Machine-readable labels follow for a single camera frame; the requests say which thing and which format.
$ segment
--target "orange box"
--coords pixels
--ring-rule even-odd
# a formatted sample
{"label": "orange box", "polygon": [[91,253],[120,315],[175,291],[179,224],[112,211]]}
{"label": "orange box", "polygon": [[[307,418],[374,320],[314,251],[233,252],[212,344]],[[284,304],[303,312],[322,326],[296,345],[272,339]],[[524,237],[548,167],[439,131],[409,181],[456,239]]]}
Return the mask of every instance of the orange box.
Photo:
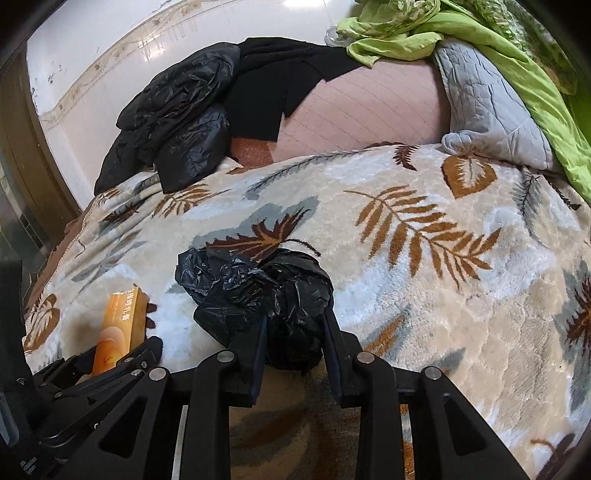
{"label": "orange box", "polygon": [[117,360],[143,343],[147,307],[148,296],[139,287],[111,294],[96,345],[92,375],[113,368]]}

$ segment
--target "black puffer jacket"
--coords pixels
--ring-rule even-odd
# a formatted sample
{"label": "black puffer jacket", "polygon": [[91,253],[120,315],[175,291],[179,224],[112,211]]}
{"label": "black puffer jacket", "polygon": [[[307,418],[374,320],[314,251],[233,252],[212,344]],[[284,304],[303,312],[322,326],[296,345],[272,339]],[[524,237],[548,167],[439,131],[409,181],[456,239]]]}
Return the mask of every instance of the black puffer jacket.
{"label": "black puffer jacket", "polygon": [[217,43],[152,79],[117,119],[121,133],[107,153],[95,195],[155,165],[164,193],[212,173],[229,141],[228,119],[214,101],[238,71],[240,48]]}

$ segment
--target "pillow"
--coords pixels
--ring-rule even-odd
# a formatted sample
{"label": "pillow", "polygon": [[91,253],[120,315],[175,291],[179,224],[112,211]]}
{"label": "pillow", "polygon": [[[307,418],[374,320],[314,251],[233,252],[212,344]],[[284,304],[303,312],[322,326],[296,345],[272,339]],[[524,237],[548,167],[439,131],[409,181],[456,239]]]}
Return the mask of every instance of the pillow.
{"label": "pillow", "polygon": [[452,106],[450,133],[441,139],[447,153],[560,171],[547,138],[523,101],[480,51],[447,37],[433,56]]}

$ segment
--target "black fabric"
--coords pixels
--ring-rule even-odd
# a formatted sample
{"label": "black fabric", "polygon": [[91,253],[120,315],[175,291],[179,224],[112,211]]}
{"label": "black fabric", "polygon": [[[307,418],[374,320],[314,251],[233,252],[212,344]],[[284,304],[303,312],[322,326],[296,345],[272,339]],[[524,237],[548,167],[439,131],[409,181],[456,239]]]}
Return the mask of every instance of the black fabric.
{"label": "black fabric", "polygon": [[214,172],[230,137],[277,141],[290,116],[322,79],[361,66],[341,47],[288,38],[217,43],[167,68],[122,110],[95,195],[144,166],[156,166],[164,193]]}
{"label": "black fabric", "polygon": [[247,38],[239,74],[222,101],[231,137],[277,141],[281,118],[289,117],[316,84],[361,64],[344,48],[289,38]]}
{"label": "black fabric", "polygon": [[236,45],[218,43],[156,75],[119,115],[121,133],[105,157],[95,195],[132,177],[144,165],[157,166],[165,192],[211,173],[223,158],[221,143],[228,143],[228,123],[219,106],[209,112],[209,121],[200,116],[230,85],[239,59]]}
{"label": "black fabric", "polygon": [[172,193],[211,175],[230,142],[228,119],[218,103],[177,131],[154,159],[162,191]]}

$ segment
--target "crumpled black plastic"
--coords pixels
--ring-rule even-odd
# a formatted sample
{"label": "crumpled black plastic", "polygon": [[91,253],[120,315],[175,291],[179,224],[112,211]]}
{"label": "crumpled black plastic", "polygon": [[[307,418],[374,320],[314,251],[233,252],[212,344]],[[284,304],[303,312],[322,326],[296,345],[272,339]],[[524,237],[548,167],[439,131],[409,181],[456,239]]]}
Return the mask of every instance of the crumpled black plastic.
{"label": "crumpled black plastic", "polygon": [[227,249],[191,248],[178,256],[175,280],[197,308],[194,320],[225,347],[267,315],[267,362],[303,374],[322,359],[329,276],[302,252],[277,249],[256,263]]}

